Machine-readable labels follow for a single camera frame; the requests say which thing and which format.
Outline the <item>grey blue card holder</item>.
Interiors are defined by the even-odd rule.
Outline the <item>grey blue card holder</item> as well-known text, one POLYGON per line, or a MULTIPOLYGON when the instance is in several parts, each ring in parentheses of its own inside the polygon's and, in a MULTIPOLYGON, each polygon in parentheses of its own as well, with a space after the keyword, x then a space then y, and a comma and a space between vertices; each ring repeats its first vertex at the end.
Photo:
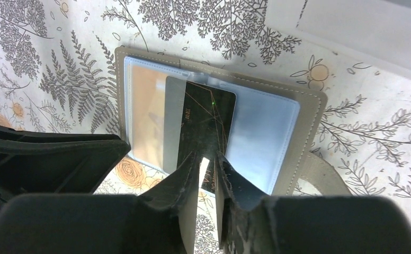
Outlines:
POLYGON ((238 130, 231 132, 226 158, 241 175, 272 195, 291 195, 299 179, 323 195, 350 195, 335 168, 310 152, 327 95, 254 78, 203 63, 118 47, 115 50, 120 137, 131 141, 130 87, 125 59, 163 66, 166 73, 209 79, 214 88, 237 94, 238 130))

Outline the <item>black credit card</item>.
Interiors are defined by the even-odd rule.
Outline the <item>black credit card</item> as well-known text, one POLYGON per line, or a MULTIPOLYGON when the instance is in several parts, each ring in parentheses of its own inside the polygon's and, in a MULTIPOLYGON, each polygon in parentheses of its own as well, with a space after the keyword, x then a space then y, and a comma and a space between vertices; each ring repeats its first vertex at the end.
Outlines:
POLYGON ((208 161, 200 170, 199 186, 214 193, 217 152, 227 151, 236 94, 173 76, 166 78, 163 166, 167 173, 179 168, 190 153, 208 161))

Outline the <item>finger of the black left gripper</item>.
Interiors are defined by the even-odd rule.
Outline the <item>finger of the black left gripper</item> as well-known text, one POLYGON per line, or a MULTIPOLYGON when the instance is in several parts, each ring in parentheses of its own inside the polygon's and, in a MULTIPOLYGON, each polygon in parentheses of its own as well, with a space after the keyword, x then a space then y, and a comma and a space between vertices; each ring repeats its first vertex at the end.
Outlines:
POLYGON ((93 193, 130 149, 115 134, 43 133, 0 126, 0 196, 93 193))

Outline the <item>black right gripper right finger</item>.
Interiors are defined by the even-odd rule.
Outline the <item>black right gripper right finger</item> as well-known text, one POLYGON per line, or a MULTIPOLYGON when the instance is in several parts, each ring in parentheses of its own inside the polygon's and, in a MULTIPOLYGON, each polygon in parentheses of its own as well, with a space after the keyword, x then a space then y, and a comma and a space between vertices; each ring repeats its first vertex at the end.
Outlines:
POLYGON ((392 201, 372 196, 272 196, 216 156, 224 253, 411 253, 411 227, 392 201))

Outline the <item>gold credit card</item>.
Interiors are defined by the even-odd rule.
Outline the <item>gold credit card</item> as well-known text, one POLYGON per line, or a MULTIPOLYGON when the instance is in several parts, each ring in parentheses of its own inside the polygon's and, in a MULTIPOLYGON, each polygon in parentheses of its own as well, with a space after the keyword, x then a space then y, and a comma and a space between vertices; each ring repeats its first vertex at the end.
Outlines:
POLYGON ((161 168, 167 75, 141 66, 132 66, 131 71, 133 155, 161 168))

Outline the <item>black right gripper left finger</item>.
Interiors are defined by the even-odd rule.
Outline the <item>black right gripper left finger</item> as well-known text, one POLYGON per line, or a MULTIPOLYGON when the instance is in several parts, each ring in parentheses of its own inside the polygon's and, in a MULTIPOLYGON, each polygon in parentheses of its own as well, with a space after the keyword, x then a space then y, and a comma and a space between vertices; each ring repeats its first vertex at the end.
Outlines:
POLYGON ((0 210, 0 253, 193 253, 200 155, 141 195, 26 194, 0 210))

